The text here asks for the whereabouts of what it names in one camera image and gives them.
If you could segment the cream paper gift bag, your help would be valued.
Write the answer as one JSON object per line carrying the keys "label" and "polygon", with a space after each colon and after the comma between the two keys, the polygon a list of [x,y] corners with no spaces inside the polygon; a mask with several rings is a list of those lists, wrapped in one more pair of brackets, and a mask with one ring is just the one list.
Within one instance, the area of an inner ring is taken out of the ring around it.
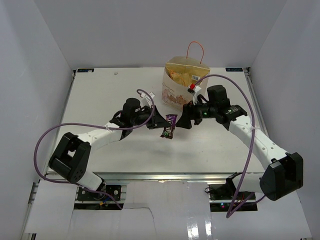
{"label": "cream paper gift bag", "polygon": [[195,84],[202,77],[209,75],[211,69],[203,63],[204,55],[200,59],[189,55],[192,44],[198,44],[204,53],[203,46],[197,41],[191,41],[185,56],[174,56],[165,63],[162,78],[162,101],[169,107],[181,111],[183,105],[193,99],[188,87]]}

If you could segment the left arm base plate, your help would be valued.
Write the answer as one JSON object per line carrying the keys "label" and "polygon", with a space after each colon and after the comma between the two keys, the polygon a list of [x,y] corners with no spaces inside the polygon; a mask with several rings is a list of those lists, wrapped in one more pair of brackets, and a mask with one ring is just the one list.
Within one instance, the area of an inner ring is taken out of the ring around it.
{"label": "left arm base plate", "polygon": [[[121,185],[110,185],[107,184],[104,188],[102,188],[108,195],[112,196],[115,201],[119,201],[121,199],[122,186]],[[83,189],[82,187],[78,188],[78,192],[76,195],[76,200],[80,202],[85,201],[100,201],[107,202],[113,201],[111,198],[105,194],[94,193]]]}

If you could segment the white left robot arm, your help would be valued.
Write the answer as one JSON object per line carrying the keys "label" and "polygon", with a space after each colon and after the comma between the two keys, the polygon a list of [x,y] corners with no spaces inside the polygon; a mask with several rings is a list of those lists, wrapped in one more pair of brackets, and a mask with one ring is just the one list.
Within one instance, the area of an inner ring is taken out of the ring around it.
{"label": "white left robot arm", "polygon": [[103,127],[78,135],[65,133],[57,144],[49,167],[71,184],[88,189],[94,199],[105,196],[104,180],[87,169],[90,153],[113,142],[118,142],[132,133],[132,127],[146,126],[148,129],[170,127],[155,106],[141,106],[136,98],[128,98],[122,110]]}

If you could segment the brown m&m's candy pack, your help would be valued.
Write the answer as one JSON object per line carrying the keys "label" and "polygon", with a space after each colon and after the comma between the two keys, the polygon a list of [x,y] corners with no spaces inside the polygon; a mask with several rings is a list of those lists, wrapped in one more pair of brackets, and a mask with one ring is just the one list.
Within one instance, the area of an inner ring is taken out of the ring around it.
{"label": "brown m&m's candy pack", "polygon": [[174,130],[176,128],[177,114],[167,114],[166,121],[169,123],[169,126],[164,127],[160,137],[165,139],[173,139]]}

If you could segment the brown potato chips bag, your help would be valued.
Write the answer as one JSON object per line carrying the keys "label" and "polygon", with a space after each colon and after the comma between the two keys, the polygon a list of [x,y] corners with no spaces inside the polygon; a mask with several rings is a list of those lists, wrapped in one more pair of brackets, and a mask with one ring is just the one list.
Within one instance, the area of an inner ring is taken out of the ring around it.
{"label": "brown potato chips bag", "polygon": [[166,63],[165,71],[175,83],[188,87],[206,76],[210,68],[206,65]]}

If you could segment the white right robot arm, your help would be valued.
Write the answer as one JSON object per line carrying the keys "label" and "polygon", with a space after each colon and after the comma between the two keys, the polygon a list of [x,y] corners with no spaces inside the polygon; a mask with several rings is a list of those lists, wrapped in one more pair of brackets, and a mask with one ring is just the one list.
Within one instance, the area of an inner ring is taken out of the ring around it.
{"label": "white right robot arm", "polygon": [[264,169],[264,173],[242,172],[229,176],[225,187],[229,198],[236,200],[244,192],[255,192],[276,201],[303,186],[304,160],[300,154],[289,153],[255,128],[247,112],[230,103],[222,85],[207,88],[208,101],[205,102],[200,90],[195,84],[189,86],[193,99],[183,106],[176,127],[189,130],[203,119],[215,119],[248,147]]}

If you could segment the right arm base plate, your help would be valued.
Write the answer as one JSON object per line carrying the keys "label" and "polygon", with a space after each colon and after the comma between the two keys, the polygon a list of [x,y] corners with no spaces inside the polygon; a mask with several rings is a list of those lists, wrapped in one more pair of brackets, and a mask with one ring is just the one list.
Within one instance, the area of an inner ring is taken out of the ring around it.
{"label": "right arm base plate", "polygon": [[[232,199],[233,199],[233,189],[226,183],[226,174],[206,174],[205,180],[207,186],[204,192],[209,197],[209,206],[211,213],[227,213]],[[232,205],[232,210],[239,206],[246,198],[248,198],[250,192],[240,191],[236,197],[234,204]],[[256,202],[256,195],[253,194],[237,211],[238,212],[256,212],[258,211],[258,206]]]}

